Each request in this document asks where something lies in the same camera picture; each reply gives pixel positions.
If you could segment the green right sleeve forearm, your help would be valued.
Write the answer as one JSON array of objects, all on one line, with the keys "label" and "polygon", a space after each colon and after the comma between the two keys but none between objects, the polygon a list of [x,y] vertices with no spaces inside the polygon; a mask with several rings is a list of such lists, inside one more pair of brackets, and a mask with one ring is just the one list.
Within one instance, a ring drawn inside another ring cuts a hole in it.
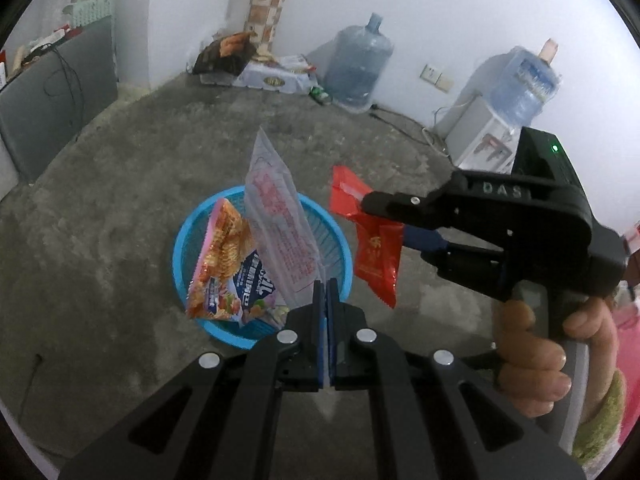
[{"label": "green right sleeve forearm", "polygon": [[572,456],[589,479],[596,478],[620,448],[618,438],[625,414],[626,380],[616,370],[597,414],[577,430]]}]

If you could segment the right hand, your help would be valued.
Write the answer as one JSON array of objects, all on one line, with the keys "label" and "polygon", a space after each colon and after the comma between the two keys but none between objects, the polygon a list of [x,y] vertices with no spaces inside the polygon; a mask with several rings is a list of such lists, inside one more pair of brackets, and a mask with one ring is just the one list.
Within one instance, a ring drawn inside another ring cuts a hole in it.
[{"label": "right hand", "polygon": [[[494,337],[504,365],[498,387],[528,418],[547,415],[564,399],[572,381],[563,372],[566,352],[556,342],[533,334],[535,315],[521,300],[499,304],[494,310]],[[563,323],[572,339],[589,344],[589,378],[582,406],[582,422],[597,415],[616,370],[618,337],[611,300],[590,298]]]}]

